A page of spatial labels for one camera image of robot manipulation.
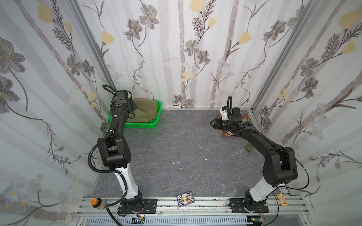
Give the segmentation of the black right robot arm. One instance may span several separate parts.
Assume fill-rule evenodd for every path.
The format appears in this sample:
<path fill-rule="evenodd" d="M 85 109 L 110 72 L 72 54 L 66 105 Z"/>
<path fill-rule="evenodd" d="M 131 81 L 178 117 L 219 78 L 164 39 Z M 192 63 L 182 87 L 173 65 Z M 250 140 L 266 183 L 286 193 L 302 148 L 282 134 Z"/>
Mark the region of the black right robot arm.
<path fill-rule="evenodd" d="M 220 109 L 220 117 L 214 118 L 210 125 L 229 137 L 241 138 L 251 144 L 264 158 L 262 178 L 245 192 L 240 202 L 231 202 L 232 207 L 254 213 L 267 207 L 267 198 L 279 188 L 288 189 L 288 184 L 298 178 L 298 166 L 302 163 L 296 158 L 291 147 L 283 147 L 260 132 L 253 123 L 244 121 L 238 107 L 233 106 L 232 96 L 227 105 Z"/>

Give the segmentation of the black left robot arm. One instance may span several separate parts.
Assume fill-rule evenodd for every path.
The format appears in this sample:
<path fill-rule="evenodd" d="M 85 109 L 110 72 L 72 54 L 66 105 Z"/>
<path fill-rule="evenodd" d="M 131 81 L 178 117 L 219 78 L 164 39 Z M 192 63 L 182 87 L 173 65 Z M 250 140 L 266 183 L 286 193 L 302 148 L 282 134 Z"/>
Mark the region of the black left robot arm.
<path fill-rule="evenodd" d="M 129 118 L 134 118 L 137 105 L 128 90 L 116 90 L 111 86 L 102 85 L 102 88 L 113 95 L 110 104 L 112 117 L 110 125 L 103 138 L 99 138 L 95 146 L 88 154 L 89 168 L 97 173 L 113 173 L 117 177 L 123 194 L 116 202 L 125 208 L 127 212 L 141 212 L 145 204 L 139 187 L 131 174 L 129 164 L 131 151 L 124 137 L 124 129 Z M 92 163 L 94 151 L 98 150 L 104 166 L 107 170 L 97 169 Z"/>

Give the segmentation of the olive khaki skirt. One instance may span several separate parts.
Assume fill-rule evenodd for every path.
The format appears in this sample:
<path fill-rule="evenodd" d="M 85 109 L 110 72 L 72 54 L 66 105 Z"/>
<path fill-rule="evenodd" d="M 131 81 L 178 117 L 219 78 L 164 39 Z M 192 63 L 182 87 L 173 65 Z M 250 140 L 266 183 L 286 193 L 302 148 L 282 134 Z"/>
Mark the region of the olive khaki skirt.
<path fill-rule="evenodd" d="M 158 117 L 157 101 L 153 99 L 136 98 L 133 100 L 137 109 L 130 114 L 128 122 L 147 123 Z"/>

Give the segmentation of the red plaid skirt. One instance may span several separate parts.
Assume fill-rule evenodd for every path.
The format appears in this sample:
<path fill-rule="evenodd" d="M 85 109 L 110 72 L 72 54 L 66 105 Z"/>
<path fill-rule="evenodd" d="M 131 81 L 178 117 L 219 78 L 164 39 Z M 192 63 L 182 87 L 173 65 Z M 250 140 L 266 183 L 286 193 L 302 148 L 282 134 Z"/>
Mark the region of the red plaid skirt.
<path fill-rule="evenodd" d="M 240 137 L 245 131 L 256 131 L 256 128 L 251 122 L 243 121 L 242 117 L 222 121 L 222 136 Z"/>

